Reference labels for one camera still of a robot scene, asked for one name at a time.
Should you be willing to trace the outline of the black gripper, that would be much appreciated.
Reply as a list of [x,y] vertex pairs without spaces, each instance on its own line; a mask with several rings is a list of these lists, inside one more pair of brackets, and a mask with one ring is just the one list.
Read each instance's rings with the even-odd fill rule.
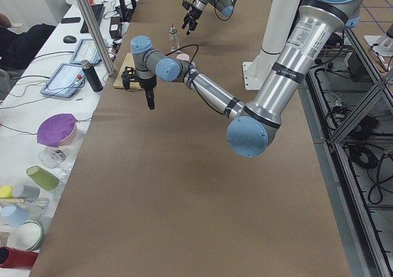
[[197,27],[196,21],[200,18],[200,16],[201,16],[201,10],[195,6],[192,6],[189,12],[189,16],[184,17],[183,24],[182,24],[182,29],[186,29],[188,27],[188,30],[186,31],[186,35],[190,35],[192,31],[195,31]]
[[139,78],[138,80],[139,86],[145,90],[147,105],[150,110],[155,109],[155,96],[154,96],[154,88],[157,85],[157,79],[155,76],[150,77],[148,79]]

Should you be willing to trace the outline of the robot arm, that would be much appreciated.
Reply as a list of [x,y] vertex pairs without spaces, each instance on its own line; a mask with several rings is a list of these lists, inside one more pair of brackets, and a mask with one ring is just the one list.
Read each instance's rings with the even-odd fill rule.
[[154,107],[157,80],[181,81],[196,91],[216,112],[229,118],[227,141],[243,157],[261,154],[281,126],[281,113],[302,83],[328,38],[334,32],[356,26],[363,0],[303,0],[300,18],[273,63],[255,99],[242,103],[199,71],[191,61],[170,58],[152,46],[147,36],[130,42],[135,79]]
[[186,35],[195,31],[198,22],[205,7],[210,4],[214,8],[217,18],[221,21],[227,21],[233,14],[237,0],[193,0],[188,2],[182,0],[182,6],[188,13],[183,19],[182,29],[186,29]]

